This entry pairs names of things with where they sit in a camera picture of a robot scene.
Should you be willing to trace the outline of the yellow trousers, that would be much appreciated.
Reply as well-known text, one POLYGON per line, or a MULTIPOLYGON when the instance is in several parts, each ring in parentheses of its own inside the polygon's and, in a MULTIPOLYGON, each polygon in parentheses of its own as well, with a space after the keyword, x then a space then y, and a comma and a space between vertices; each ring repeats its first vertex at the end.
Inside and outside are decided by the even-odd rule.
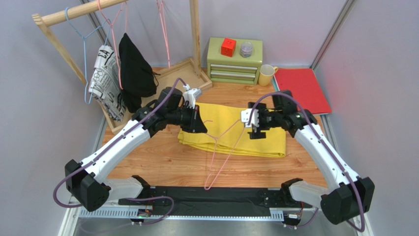
POLYGON ((200 116, 208 130, 204 133, 186 133, 180 131, 179 142, 204 151, 232 153, 233 155, 258 157, 286 156, 286 132, 274 128, 266 132, 266 138, 252 140, 239 121, 243 108, 198 103, 200 116))

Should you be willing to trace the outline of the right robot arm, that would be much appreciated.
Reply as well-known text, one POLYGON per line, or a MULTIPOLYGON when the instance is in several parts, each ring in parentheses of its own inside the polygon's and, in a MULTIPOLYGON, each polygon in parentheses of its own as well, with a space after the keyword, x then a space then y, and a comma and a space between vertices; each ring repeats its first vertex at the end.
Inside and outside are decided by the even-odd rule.
POLYGON ((338 154, 325 137, 313 114, 293 98, 291 91, 268 93, 240 113, 253 140, 266 138, 266 131, 282 128, 308 152, 323 174, 327 187, 295 178, 281 184, 281 198, 287 204, 307 203, 320 209, 326 219, 338 225, 347 222, 359 232, 366 227, 375 184, 361 177, 338 154))

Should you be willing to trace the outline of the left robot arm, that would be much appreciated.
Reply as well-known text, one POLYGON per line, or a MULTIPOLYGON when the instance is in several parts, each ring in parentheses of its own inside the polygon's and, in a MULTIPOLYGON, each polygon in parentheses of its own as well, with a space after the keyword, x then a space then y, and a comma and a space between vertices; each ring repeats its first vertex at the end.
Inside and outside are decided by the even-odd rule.
POLYGON ((64 168, 65 187, 87 211, 107 201, 140 196, 143 183, 138 177, 110 180, 110 172, 136 147, 166 126, 177 125, 187 133, 207 133, 196 99, 199 88, 185 92, 166 87, 158 99, 139 108, 126 126, 94 154, 80 162, 70 160, 64 168))

